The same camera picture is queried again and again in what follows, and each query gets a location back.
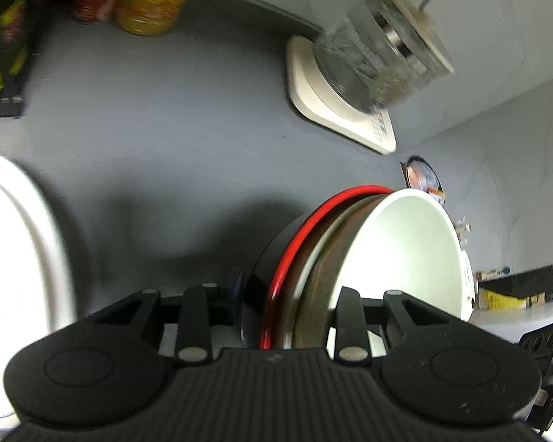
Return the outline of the red and black bowl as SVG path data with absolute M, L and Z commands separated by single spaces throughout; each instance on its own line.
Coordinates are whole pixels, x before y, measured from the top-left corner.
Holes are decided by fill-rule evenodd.
M 350 187 L 330 197 L 312 213 L 293 220 L 271 240 L 244 284 L 240 336 L 245 348 L 275 346 L 281 305 L 292 266 L 319 230 L 327 226 L 327 220 L 367 197 L 386 196 L 392 191 L 389 187 L 377 185 Z

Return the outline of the cream bowl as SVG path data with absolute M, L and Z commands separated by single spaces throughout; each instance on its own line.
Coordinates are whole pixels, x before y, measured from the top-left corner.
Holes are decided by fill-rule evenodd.
M 459 253 L 445 209 L 421 190 L 397 190 L 344 223 L 320 275 L 333 277 L 340 294 L 343 287 L 363 298 L 400 290 L 460 318 Z
M 293 255 L 282 282 L 278 315 L 271 330 L 273 348 L 327 345 L 330 321 L 340 291 L 333 277 L 320 275 L 320 266 L 344 223 L 384 196 L 382 193 L 366 194 L 342 201 L 328 210 L 310 230 Z

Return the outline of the white deep plate blue script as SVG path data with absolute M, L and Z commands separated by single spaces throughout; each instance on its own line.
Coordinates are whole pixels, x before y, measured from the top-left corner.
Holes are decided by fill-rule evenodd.
M 51 207 L 32 178 L 0 155 L 0 437 L 18 425 L 4 391 L 8 362 L 76 317 L 69 258 Z

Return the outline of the cream air fryer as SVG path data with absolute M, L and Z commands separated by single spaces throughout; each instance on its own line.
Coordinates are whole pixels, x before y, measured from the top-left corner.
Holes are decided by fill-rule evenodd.
M 477 283 L 473 275 L 469 254 L 466 252 L 467 234 L 470 232 L 470 224 L 462 218 L 453 224 L 458 237 L 460 253 L 460 270 L 462 271 L 462 315 L 460 318 L 469 321 L 476 308 Z

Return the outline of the cream kettle base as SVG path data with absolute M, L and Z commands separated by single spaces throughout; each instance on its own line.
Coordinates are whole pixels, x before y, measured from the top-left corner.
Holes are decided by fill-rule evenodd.
M 389 112 L 363 113 L 344 101 L 320 73 L 313 42 L 292 36 L 286 44 L 289 98 L 312 122 L 382 155 L 396 151 Z

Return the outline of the glass electric kettle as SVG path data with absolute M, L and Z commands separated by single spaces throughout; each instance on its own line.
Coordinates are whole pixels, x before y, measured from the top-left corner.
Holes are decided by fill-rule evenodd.
M 427 13 L 408 0 L 364 0 L 314 41 L 327 83 L 363 113 L 387 109 L 455 71 Z

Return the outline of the large soy sauce jug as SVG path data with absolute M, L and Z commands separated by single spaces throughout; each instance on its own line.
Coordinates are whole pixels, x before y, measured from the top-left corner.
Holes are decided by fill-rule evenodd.
M 0 10 L 0 91 L 28 59 L 25 3 L 27 0 L 7 0 L 6 8 Z

